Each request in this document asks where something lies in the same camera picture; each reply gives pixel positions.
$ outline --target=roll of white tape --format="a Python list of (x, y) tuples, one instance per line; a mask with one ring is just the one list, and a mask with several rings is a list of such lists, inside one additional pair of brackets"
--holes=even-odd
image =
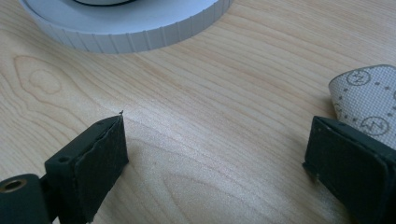
[(365, 67), (344, 73), (329, 85), (340, 121), (396, 149), (396, 68)]
[(136, 0), (90, 7), (72, 0), (20, 0), (40, 29), (67, 46), (102, 53), (157, 49), (196, 35), (233, 0)]

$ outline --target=light wood surface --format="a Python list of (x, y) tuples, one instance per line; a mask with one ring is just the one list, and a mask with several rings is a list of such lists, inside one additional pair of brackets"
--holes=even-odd
[(396, 61), (393, 0), (235, 0), (164, 49), (93, 54), (0, 1), (0, 179), (124, 110), (130, 163), (93, 223), (353, 223), (302, 168), (330, 80)]

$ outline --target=black clamp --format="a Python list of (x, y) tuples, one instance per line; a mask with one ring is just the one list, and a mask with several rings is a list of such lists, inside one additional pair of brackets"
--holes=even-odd
[(45, 162), (47, 173), (0, 182), (0, 223), (92, 222), (128, 163), (122, 113), (102, 119)]
[(396, 223), (392, 148), (338, 120), (314, 117), (303, 167), (359, 223)]

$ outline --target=black fabric-covered block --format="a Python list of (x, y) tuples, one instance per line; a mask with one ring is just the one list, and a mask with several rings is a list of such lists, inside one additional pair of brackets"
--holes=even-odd
[(46, 161), (62, 223), (92, 222), (128, 163), (122, 115), (103, 119)]
[(314, 117), (304, 168), (361, 224), (396, 223), (396, 151), (334, 119)]

